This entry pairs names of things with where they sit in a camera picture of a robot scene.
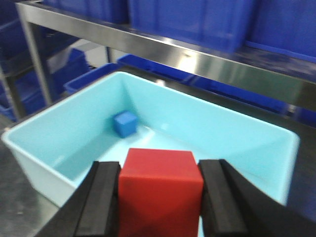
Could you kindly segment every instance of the plastic bin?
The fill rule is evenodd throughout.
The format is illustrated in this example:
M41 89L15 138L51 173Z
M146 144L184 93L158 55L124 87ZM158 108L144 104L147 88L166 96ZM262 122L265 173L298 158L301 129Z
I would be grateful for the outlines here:
M127 0L44 0L44 4L112 23L128 23Z
M316 62L316 2L261 1L246 44Z
M37 82L35 72L29 72L15 82L15 86L24 105L26 114L32 114L45 107L45 101ZM0 85L0 113L16 121L13 109L9 104L4 88Z
M296 116L296 120L304 123L306 125L316 127L316 112L307 110L307 109L301 109Z
M115 63L107 63L100 68L96 68L88 73L81 75L78 78L75 78L66 84L64 84L64 89L69 93L75 93L79 91L81 88L84 88L86 85L94 82L95 80L110 74L120 68L118 64Z
M84 52L72 49L66 66L59 69L53 74L55 88L57 93L65 91L64 84L89 72L89 66Z
M44 42L47 57L55 55L78 40L77 37L54 31L49 28L42 29L43 36L45 37Z
M137 132L121 139L113 115L129 110ZM123 165L130 147L192 151L225 158L285 204L299 138L281 127L145 79L114 73L4 133L33 187L61 206L94 160Z
M130 0L132 27L233 52L246 36L256 0Z
M72 49L67 64L53 74L58 93L64 91L63 84L89 71L84 53ZM15 83L26 113L32 114L45 106L37 75L34 71L27 73ZM0 85L0 113L16 121L3 87Z
M165 78L176 80L183 84L189 84L191 79L195 75L183 72L178 69L174 69L168 66L165 66L160 63L155 63L153 61L134 56L132 54L127 54L118 59L118 64L109 63L105 64L101 68L97 68L88 72L64 85L65 90L72 94L85 87L86 85L92 83L93 81L99 79L102 76L105 76L109 73L114 72L122 66L132 66L140 70L148 71Z
M195 75L181 70L168 67L132 54L125 55L118 59L118 64L122 66L132 66L140 70L148 71L156 75L178 81L182 84L189 84Z
M9 23L19 18L15 3L22 0L0 0L0 25Z
M6 59L28 49L19 19L6 24L0 23L0 48Z
M254 105L256 107L278 113L284 114L287 112L288 104L264 95L260 95L251 91L240 89L231 85L220 83L218 81L207 78L196 77L191 86L203 90L215 92L230 98L242 101L244 103Z

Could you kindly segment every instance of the light blue plastic bin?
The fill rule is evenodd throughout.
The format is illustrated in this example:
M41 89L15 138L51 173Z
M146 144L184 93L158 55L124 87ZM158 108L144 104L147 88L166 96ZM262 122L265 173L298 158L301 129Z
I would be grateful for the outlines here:
M130 110L137 133L121 139L112 116ZM2 136L34 188L61 206L94 160L124 164L130 147L190 150L228 160L286 204L296 134L128 73L115 73L13 127Z

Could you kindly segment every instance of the red cube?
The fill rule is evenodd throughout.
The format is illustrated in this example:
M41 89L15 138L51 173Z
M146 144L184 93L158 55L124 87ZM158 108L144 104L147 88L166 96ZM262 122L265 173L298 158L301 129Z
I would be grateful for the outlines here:
M192 152L130 149L118 179L119 237L197 237L202 189Z

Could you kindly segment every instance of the metal shelf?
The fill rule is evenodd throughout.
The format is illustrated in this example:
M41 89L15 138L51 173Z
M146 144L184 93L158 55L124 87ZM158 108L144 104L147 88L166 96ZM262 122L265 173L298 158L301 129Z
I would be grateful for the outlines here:
M54 53L62 49L64 45L69 45L76 40L73 36L58 34L47 34L44 38L41 36L41 39L45 45L46 59L52 57ZM21 102L15 81L33 69L31 55L28 50L20 52L11 58L1 58L0 81L2 82L6 97L17 120L23 118L26 115L26 111Z
M51 104L56 95L50 86L52 81L43 57L38 26L316 110L316 83L309 81L316 79L314 63L250 48L227 54L174 39L144 34L126 25L88 19L42 5L40 1L23 1L17 5L47 104Z

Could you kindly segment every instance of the metal shelf leg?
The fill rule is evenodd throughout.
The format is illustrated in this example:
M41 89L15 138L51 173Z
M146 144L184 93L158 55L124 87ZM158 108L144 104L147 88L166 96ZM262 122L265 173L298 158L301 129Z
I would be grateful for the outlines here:
M9 101L9 104L12 106L13 113L17 120L20 120L22 117L26 115L24 106L21 102L19 93L14 84L14 77L5 77L0 67L0 80L3 84L5 95Z
M23 9L19 9L19 14L45 102L51 105L59 96L55 91L53 78L46 62L45 44L40 26L27 22L23 17Z
M108 58L108 63L113 63L114 59L113 59L113 50L110 47L105 47L105 52Z

